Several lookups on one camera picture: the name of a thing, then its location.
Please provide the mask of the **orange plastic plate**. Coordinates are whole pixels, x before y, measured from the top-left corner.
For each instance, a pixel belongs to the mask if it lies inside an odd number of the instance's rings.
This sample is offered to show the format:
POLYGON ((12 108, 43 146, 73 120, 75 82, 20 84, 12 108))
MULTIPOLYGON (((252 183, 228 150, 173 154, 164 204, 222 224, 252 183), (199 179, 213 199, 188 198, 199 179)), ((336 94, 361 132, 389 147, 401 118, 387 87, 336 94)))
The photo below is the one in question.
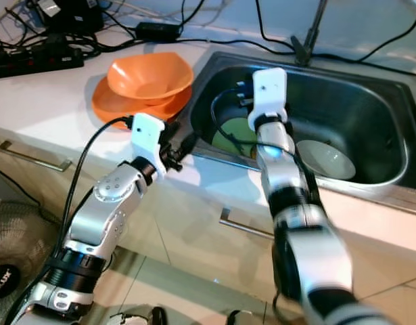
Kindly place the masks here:
POLYGON ((108 85, 108 78, 103 77, 91 96, 91 109, 102 122, 109 122, 113 118, 125 115, 135 115, 138 112, 146 112, 146 114, 167 121, 187 105, 190 96, 192 96, 192 87, 187 87, 178 95, 174 95, 166 104, 147 106, 140 100, 114 93, 108 85))

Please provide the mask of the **orange plastic bowl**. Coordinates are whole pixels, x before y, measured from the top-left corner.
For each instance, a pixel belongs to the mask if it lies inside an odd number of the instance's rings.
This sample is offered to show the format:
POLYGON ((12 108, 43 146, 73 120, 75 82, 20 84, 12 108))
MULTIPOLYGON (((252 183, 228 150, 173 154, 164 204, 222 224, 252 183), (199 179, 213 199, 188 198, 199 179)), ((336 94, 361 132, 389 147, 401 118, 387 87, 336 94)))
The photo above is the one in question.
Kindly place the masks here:
POLYGON ((194 71, 175 52, 143 53, 115 59, 106 78, 117 95, 157 102, 189 87, 194 81, 194 71))

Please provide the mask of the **green plate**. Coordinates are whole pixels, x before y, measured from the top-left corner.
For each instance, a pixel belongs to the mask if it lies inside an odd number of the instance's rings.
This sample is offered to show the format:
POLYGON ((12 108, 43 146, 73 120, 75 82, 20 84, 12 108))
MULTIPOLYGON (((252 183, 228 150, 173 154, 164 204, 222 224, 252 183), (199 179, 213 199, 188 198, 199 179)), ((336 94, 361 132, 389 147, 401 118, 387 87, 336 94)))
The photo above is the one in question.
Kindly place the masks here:
MULTIPOLYGON (((239 142, 256 142, 257 140, 256 133, 249 128, 246 118, 230 118, 221 125, 221 131, 239 140, 239 142)), ((211 145, 214 148, 227 152, 227 154, 246 156, 248 158, 256 157, 256 151, 253 145, 233 143, 224 137, 220 131, 214 134, 211 145)))

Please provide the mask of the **dark metal faucet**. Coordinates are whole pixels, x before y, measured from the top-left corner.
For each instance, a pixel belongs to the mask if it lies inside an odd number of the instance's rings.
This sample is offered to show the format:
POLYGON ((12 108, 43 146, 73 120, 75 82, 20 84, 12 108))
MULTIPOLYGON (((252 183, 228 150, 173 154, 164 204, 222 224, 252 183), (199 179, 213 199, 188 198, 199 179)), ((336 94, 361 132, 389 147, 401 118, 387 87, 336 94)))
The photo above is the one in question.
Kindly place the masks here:
POLYGON ((308 67, 310 60, 313 58, 313 50, 318 40, 319 26, 329 0, 319 0, 319 6, 313 18, 313 23, 306 32, 306 37, 303 41, 298 37, 292 35, 290 40, 292 43, 292 50, 294 50, 294 64, 298 67, 308 67))

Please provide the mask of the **white ribbed bowl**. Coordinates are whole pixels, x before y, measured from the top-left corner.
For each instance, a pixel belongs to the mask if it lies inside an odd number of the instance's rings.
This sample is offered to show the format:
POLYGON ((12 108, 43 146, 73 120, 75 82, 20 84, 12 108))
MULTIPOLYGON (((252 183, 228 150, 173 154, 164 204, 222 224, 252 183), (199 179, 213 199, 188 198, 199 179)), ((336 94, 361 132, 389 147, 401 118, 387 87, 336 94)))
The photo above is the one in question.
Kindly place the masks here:
POLYGON ((356 175, 354 163, 343 152, 318 140, 300 140, 296 152, 313 171, 331 179, 347 180, 356 175))

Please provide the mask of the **black power adapter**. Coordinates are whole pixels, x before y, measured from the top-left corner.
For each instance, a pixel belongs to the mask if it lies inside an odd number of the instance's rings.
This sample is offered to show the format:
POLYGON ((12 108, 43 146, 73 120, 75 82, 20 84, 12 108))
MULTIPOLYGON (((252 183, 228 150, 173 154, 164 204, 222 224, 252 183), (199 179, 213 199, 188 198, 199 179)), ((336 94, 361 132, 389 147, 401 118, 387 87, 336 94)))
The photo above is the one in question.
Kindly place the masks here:
POLYGON ((176 41, 182 34, 179 24, 161 24, 160 22, 140 22, 133 29, 136 38, 154 43, 176 41))

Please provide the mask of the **stainless steel sink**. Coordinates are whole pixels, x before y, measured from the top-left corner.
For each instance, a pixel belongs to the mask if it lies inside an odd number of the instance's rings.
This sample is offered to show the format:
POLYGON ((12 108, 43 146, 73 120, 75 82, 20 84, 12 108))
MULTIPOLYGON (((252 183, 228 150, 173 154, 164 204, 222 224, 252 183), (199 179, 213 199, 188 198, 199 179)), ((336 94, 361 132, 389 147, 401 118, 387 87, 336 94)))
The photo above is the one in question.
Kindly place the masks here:
POLYGON ((409 87, 397 81, 218 51, 208 58, 191 99, 175 118, 180 124, 175 140, 197 134, 196 156, 257 171, 253 158, 212 146, 212 118, 245 117, 241 99, 229 90, 263 68, 286 71, 286 111, 294 139, 328 143, 356 167, 348 180, 320 177, 320 192, 416 214, 416 105, 409 87))

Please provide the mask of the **black power strip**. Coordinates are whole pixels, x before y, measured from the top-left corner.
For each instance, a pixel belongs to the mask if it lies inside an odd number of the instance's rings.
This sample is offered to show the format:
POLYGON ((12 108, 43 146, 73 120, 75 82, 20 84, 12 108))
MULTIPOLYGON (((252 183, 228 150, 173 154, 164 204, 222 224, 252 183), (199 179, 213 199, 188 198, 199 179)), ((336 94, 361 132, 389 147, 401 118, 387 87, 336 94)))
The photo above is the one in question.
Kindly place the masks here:
POLYGON ((82 52, 75 47, 37 47, 33 50, 0 50, 0 78, 21 77, 84 67, 82 52))

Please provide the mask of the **black electronics box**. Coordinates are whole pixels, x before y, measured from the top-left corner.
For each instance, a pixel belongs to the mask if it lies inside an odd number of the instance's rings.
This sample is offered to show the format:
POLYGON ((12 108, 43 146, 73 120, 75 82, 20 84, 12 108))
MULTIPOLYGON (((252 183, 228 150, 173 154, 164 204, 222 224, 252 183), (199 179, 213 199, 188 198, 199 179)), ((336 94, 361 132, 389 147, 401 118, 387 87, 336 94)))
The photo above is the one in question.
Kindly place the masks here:
POLYGON ((103 28, 103 8, 97 0, 26 0, 53 33, 94 34, 103 28))

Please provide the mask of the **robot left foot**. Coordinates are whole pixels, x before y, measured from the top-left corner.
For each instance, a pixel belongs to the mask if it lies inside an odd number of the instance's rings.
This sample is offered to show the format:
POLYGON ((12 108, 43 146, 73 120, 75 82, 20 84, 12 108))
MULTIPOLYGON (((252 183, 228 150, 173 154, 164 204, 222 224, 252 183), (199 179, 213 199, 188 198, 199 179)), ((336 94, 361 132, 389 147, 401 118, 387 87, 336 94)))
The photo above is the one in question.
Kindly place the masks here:
POLYGON ((168 325, 166 310, 153 307, 148 313, 115 313, 103 325, 168 325))

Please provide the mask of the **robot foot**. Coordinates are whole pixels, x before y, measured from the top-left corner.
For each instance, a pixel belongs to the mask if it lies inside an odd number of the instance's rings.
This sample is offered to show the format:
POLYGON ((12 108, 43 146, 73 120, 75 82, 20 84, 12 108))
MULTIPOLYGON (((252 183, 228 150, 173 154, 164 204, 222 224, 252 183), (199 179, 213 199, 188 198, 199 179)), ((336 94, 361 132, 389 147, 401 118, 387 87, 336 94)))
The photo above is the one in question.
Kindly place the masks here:
POLYGON ((166 310, 153 307, 148 313, 115 313, 103 325, 168 325, 166 310))
POLYGON ((251 311, 233 310, 227 316, 225 325, 263 325, 263 319, 251 311))

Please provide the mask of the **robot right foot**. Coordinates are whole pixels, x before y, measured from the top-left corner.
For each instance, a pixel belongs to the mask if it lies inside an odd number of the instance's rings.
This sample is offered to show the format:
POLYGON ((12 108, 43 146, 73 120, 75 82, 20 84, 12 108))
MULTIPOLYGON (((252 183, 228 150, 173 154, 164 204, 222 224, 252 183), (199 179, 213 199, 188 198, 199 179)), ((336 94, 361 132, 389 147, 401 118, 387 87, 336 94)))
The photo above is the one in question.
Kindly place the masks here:
POLYGON ((263 325, 263 319, 251 311, 233 310, 227 316, 225 325, 263 325))

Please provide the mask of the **black floor fan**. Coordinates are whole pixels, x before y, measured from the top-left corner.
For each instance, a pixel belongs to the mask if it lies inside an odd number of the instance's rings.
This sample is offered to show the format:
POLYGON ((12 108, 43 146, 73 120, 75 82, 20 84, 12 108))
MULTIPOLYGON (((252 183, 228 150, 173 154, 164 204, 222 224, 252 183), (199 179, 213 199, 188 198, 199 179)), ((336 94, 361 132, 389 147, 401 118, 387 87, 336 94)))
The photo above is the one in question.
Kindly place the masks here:
POLYGON ((60 221, 37 205, 0 202, 0 325, 52 251, 60 221))

